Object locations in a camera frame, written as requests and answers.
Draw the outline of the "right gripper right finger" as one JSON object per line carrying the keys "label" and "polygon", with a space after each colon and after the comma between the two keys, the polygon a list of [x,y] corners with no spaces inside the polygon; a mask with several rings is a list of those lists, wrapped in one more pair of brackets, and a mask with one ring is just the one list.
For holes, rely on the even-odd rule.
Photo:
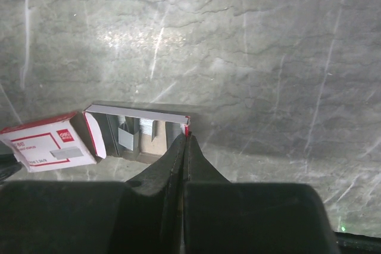
{"label": "right gripper right finger", "polygon": [[187,253],[339,253],[323,202],[307,184],[232,183],[186,140]]}

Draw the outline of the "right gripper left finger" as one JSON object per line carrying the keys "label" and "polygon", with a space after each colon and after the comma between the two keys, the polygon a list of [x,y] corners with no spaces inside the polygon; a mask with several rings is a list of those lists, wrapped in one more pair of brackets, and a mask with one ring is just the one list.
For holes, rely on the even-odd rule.
{"label": "right gripper left finger", "polygon": [[178,253],[186,138],[130,180],[11,181],[2,253]]}

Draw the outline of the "striped staple strip pack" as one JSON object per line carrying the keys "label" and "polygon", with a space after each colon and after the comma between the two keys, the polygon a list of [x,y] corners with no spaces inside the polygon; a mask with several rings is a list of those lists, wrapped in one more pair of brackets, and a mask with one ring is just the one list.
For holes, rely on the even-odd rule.
{"label": "striped staple strip pack", "polygon": [[97,157],[152,164],[177,136],[189,133],[191,118],[178,112],[95,102],[83,111]]}

